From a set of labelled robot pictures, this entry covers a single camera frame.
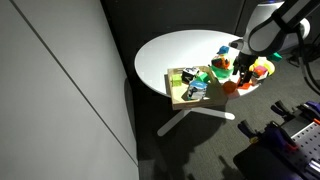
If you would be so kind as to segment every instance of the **table leg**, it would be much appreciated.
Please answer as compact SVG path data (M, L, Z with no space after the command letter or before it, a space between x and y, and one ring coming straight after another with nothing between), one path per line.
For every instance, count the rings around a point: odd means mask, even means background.
M158 135L165 135L171 128L173 128L178 122L180 122L191 110L181 110L173 118L171 118L165 125L158 130Z
M191 111L201 113L201 114L207 114L211 116L216 116L220 118L225 118L228 120L234 120L235 116L232 113L228 112L222 112L222 111L217 111L213 109L207 109L207 108L192 108Z

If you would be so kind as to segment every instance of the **table top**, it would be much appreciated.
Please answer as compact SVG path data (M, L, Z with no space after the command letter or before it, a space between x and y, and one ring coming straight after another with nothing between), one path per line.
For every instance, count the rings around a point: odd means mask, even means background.
M217 55L221 46L239 37L209 30L186 30L168 33L146 43L135 57L135 69L141 81L152 90L170 97L166 86L166 74L170 68L207 66ZM230 48L228 55L236 57L239 50ZM229 79L236 82L238 75ZM238 89L229 98L248 94L258 87Z

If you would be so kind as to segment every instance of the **white round table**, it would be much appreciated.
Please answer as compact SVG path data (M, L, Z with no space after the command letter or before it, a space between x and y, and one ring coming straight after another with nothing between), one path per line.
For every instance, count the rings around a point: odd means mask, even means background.
M170 97L165 83L165 75L170 68L207 66L217 55L221 46L228 44L239 37L209 30L186 30L168 33L159 36L146 43L135 57L135 69L141 81L159 94ZM239 51L234 48L229 49L228 55L236 57ZM231 76L234 82L239 76ZM258 86L251 86L247 90L239 89L228 98L237 98L255 90ZM169 120L159 129L158 135L162 136L175 124L182 120L189 112L195 111L212 116L218 116L233 120L235 117L231 113L211 110L207 108L192 108L181 110L175 117Z

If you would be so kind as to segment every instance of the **wooden box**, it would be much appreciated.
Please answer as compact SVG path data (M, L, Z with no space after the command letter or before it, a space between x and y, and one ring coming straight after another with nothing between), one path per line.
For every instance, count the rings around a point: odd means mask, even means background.
M219 83L218 79L212 73L210 67L207 66L196 66L202 72L206 72L209 75L210 81L208 83L206 96L201 100L188 100L187 99L187 90L189 85L182 83L181 86L173 87L172 86L172 75L173 74L182 74L184 68L174 68L168 69L168 86L170 90L172 108L173 110L179 109L191 109L195 107L210 107L217 105L225 105L228 98L223 92L222 86Z

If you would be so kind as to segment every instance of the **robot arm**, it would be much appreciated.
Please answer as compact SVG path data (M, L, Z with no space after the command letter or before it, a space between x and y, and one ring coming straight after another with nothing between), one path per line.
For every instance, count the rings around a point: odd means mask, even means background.
M240 52L234 63L234 74L240 71L239 86L249 82L252 75L249 67L258 56L269 56L298 44L297 37L293 34L297 25L301 24L300 31L303 38L308 35L310 25L304 18L319 4L320 0L286 0L259 4L256 7L242 42L238 41L236 44Z

